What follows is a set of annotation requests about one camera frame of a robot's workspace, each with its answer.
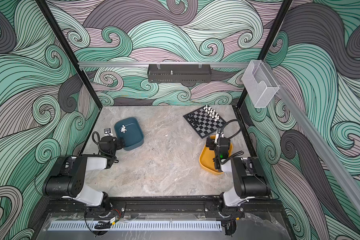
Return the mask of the black white chessboard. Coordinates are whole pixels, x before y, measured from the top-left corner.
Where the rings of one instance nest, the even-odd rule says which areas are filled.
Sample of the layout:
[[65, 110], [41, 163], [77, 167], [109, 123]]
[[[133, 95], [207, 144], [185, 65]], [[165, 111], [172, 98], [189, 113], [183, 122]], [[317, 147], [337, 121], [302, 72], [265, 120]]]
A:
[[[188, 116], [194, 114], [200, 114], [203, 116], [203, 124], [200, 127], [195, 128], [189, 123]], [[204, 112], [203, 107], [200, 107], [192, 112], [183, 115], [183, 118], [193, 128], [193, 130], [201, 139], [204, 139], [215, 133], [218, 128], [221, 128], [226, 123], [226, 121], [222, 117], [220, 117], [220, 119], [215, 122], [207, 115], [206, 112]]]

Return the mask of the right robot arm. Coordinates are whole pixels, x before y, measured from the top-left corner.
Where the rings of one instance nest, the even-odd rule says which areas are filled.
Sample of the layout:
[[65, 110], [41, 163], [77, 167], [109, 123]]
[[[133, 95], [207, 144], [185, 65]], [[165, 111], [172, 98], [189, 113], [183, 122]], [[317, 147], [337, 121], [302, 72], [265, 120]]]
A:
[[243, 151], [232, 153], [231, 140], [207, 137], [199, 158], [202, 168], [212, 174], [231, 173], [233, 187], [220, 195], [220, 208], [238, 207], [250, 200], [266, 199], [271, 194], [263, 168], [257, 158], [243, 158]]

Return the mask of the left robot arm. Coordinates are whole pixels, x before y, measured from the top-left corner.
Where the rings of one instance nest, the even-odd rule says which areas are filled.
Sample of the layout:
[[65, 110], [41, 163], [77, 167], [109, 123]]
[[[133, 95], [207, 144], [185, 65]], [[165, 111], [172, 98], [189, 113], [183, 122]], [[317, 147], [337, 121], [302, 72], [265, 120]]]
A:
[[111, 210], [109, 195], [85, 184], [86, 173], [107, 170], [118, 162], [116, 151], [125, 147], [123, 138], [104, 136], [97, 142], [98, 155], [59, 156], [42, 186], [45, 197], [73, 199], [87, 207]]

